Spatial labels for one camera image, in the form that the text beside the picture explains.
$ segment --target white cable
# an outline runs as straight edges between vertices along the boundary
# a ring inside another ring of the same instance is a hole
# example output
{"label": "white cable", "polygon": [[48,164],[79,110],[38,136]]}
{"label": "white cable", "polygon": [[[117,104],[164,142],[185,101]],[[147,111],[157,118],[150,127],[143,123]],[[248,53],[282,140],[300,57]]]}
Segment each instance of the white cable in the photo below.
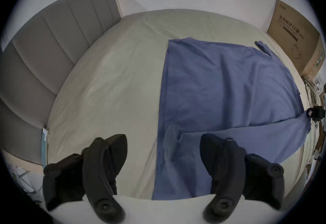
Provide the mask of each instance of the white cable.
{"label": "white cable", "polygon": [[303,80],[304,80],[304,85],[306,87],[310,107],[313,107],[314,105],[320,106],[321,101],[318,95],[318,90],[315,82],[311,80],[309,77],[305,77]]}

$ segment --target white bed sheet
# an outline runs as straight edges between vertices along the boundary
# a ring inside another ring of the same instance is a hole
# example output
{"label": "white bed sheet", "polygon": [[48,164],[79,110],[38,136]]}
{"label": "white bed sheet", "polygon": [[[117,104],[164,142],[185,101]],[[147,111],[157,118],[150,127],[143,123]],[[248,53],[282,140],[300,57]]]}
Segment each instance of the white bed sheet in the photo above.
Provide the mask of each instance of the white bed sheet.
{"label": "white bed sheet", "polygon": [[[81,153],[96,137],[124,133],[127,160],[117,176],[119,195],[150,199],[156,168],[157,122],[161,77],[169,39],[255,46],[263,41],[291,71],[309,107],[304,83],[294,65],[266,33],[245,22],[195,10],[133,14],[102,35],[77,62],[52,107],[48,121],[49,163]],[[303,148],[282,163],[285,195],[311,157],[312,131]]]}

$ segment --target wrinkled fabric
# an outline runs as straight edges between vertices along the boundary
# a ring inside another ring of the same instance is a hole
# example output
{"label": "wrinkled fabric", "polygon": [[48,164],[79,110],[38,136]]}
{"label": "wrinkled fabric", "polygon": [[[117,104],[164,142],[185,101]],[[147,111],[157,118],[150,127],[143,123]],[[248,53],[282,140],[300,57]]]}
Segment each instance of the wrinkled fabric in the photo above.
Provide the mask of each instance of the wrinkled fabric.
{"label": "wrinkled fabric", "polygon": [[310,118],[293,77],[256,46],[170,40],[163,68],[152,199],[210,193],[199,152],[203,133],[232,137],[247,153],[281,163],[304,145]]}

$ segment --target white cloth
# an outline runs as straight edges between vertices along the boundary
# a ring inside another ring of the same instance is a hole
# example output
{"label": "white cloth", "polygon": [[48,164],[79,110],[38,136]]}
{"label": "white cloth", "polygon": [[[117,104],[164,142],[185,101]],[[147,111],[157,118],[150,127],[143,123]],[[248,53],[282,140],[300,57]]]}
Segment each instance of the white cloth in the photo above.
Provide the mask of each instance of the white cloth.
{"label": "white cloth", "polygon": [[[255,46],[263,41],[289,68],[304,109],[305,86],[294,65],[273,39],[254,26],[219,14],[162,10],[124,17],[102,35],[70,72],[48,121],[49,163],[81,153],[96,137],[124,133],[127,160],[117,176],[119,195],[150,199],[154,187],[160,86],[169,39],[192,37]],[[282,163],[285,195],[312,154],[314,136]]]}

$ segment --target gray upholstered headboard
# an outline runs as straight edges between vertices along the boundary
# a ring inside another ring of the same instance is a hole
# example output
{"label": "gray upholstered headboard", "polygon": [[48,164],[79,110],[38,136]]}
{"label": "gray upholstered headboard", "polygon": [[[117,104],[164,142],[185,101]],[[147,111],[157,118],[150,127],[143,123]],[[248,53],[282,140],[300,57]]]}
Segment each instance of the gray upholstered headboard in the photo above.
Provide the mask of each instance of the gray upholstered headboard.
{"label": "gray upholstered headboard", "polygon": [[42,129],[78,59],[120,21],[116,0],[58,0],[0,53],[0,146],[41,164]]}

